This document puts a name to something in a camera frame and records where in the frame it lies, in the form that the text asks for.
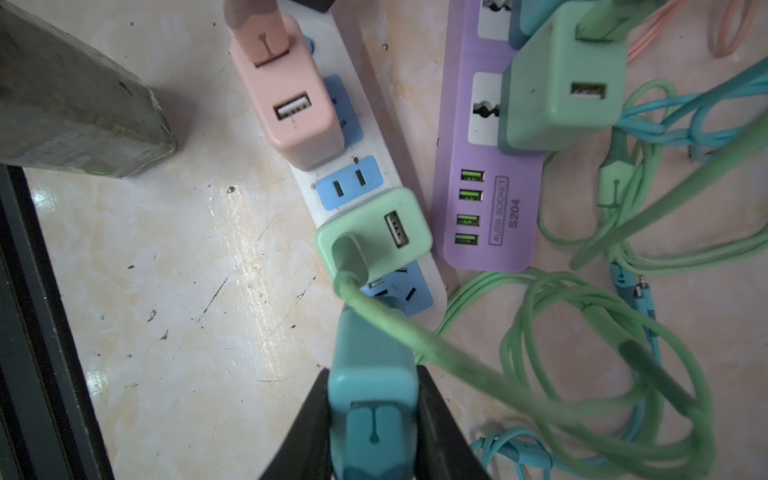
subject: black frame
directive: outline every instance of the black frame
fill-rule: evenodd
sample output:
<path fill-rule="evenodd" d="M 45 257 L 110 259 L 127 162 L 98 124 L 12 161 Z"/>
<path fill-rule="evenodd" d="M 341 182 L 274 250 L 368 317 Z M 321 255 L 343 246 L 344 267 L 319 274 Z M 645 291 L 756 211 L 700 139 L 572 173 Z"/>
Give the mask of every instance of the black frame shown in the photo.
<path fill-rule="evenodd" d="M 0 166 L 0 475 L 112 480 L 35 205 Z"/>

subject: usb port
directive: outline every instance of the usb port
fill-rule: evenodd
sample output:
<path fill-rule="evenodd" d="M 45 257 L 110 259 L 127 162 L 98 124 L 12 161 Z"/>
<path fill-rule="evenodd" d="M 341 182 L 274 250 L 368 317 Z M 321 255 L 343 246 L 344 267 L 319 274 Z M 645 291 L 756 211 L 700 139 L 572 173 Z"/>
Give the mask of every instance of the usb port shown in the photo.
<path fill-rule="evenodd" d="M 298 97 L 293 98 L 292 100 L 289 100 L 282 105 L 277 105 L 275 107 L 275 113 L 277 114 L 278 120 L 285 120 L 286 118 L 295 115 L 302 110 L 306 110 L 311 106 L 312 102 L 310 101 L 310 97 L 306 94 L 306 92 L 304 92 Z"/>
<path fill-rule="evenodd" d="M 466 233 L 457 233 L 456 234 L 456 243 L 459 245 L 477 245 L 478 244 L 478 236 L 477 235 L 468 235 Z"/>
<path fill-rule="evenodd" d="M 571 96 L 603 100 L 605 98 L 605 84 L 574 82 L 571 84 Z"/>
<path fill-rule="evenodd" d="M 398 248 L 408 245 L 408 235 L 406 235 L 406 230 L 402 227 L 402 223 L 400 223 L 400 217 L 397 216 L 397 212 L 389 212 L 384 216 L 384 220 L 386 220 L 386 226 L 392 234 L 395 245 Z"/>
<path fill-rule="evenodd" d="M 480 227 L 480 216 L 479 215 L 456 215 L 456 225 Z"/>
<path fill-rule="evenodd" d="M 459 200 L 474 200 L 479 202 L 482 200 L 482 190 L 459 190 Z"/>
<path fill-rule="evenodd" d="M 462 170 L 462 180 L 469 180 L 471 182 L 485 181 L 485 172 L 477 170 Z"/>

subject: blue outlet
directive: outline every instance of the blue outlet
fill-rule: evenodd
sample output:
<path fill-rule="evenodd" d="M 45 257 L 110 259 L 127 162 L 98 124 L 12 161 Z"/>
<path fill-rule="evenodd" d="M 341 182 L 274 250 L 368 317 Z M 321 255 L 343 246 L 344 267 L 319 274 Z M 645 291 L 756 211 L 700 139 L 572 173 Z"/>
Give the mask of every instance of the blue outlet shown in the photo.
<path fill-rule="evenodd" d="M 427 310 L 434 300 L 429 292 L 418 262 L 409 263 L 381 280 L 364 286 L 361 291 L 368 296 L 394 296 L 405 307 L 407 316 Z"/>
<path fill-rule="evenodd" d="M 326 210 L 331 211 L 384 184 L 376 159 L 369 155 L 317 181 L 315 188 Z"/>
<path fill-rule="evenodd" d="M 326 84 L 326 90 L 333 101 L 336 116 L 341 124 L 341 131 L 344 133 L 344 148 L 352 147 L 362 140 L 362 128 L 360 128 L 360 121 L 357 119 L 355 109 L 352 107 L 352 101 L 349 99 L 339 75 L 331 75 L 323 80 L 323 83 Z"/>

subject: purple power strip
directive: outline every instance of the purple power strip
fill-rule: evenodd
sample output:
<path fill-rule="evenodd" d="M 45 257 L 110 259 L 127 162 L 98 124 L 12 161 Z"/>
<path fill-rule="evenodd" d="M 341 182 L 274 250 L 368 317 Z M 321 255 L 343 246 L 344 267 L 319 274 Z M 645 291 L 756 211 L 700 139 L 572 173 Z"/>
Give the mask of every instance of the purple power strip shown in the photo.
<path fill-rule="evenodd" d="M 533 257 L 544 157 L 498 149 L 501 76 L 517 51 L 505 40 L 509 13 L 483 3 L 449 7 L 432 233 L 435 253 L 455 268 L 515 273 Z"/>

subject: green usb port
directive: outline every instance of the green usb port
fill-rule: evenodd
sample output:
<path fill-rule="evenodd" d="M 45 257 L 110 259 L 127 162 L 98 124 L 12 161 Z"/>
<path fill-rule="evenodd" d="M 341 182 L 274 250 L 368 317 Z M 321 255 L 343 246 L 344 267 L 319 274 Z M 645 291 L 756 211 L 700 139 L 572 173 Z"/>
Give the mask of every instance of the green usb port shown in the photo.
<path fill-rule="evenodd" d="M 482 200 L 482 190 L 459 190 L 459 200 L 474 200 L 479 202 Z"/>
<path fill-rule="evenodd" d="M 462 170 L 462 180 L 469 180 L 471 182 L 485 181 L 485 172 L 477 170 Z"/>
<path fill-rule="evenodd" d="M 456 215 L 456 225 L 467 225 L 469 227 L 480 227 L 480 216 L 478 216 L 478 215 Z"/>
<path fill-rule="evenodd" d="M 466 233 L 457 233 L 456 234 L 456 243 L 459 245 L 477 245 L 478 244 L 478 236 L 477 235 L 468 235 Z"/>

